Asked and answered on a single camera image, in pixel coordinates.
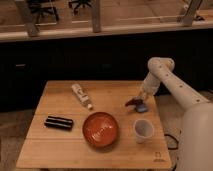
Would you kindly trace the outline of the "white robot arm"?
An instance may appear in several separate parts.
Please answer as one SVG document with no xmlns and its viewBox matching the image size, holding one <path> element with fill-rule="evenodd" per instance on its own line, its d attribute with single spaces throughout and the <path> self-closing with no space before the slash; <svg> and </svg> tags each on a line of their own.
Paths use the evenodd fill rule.
<svg viewBox="0 0 213 171">
<path fill-rule="evenodd" d="M 161 83 L 184 109 L 176 171 L 213 171 L 213 102 L 173 73 L 172 58 L 152 57 L 141 96 L 154 95 Z"/>
</svg>

